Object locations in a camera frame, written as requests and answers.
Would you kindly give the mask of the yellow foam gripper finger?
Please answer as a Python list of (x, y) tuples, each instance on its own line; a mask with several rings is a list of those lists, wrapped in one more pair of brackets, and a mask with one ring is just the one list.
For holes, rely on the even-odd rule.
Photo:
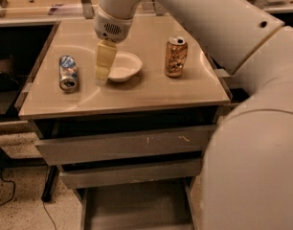
[(103, 85), (107, 82), (117, 52), (116, 43), (111, 40), (104, 39), (98, 43), (95, 67), (95, 83), (97, 85)]

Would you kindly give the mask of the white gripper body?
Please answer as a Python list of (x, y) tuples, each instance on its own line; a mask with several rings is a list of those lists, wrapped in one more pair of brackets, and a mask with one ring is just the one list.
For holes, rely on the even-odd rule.
[(133, 19), (119, 19), (106, 13), (97, 6), (94, 17), (94, 28), (99, 39), (109, 39), (115, 43), (124, 41), (129, 33)]

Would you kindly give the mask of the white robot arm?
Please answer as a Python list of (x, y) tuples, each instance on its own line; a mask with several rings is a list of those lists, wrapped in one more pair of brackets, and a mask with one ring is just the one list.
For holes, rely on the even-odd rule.
[[(204, 155), (202, 230), (293, 230), (293, 28), (244, 0), (156, 0), (248, 99)], [(140, 0), (99, 0), (96, 32)]]

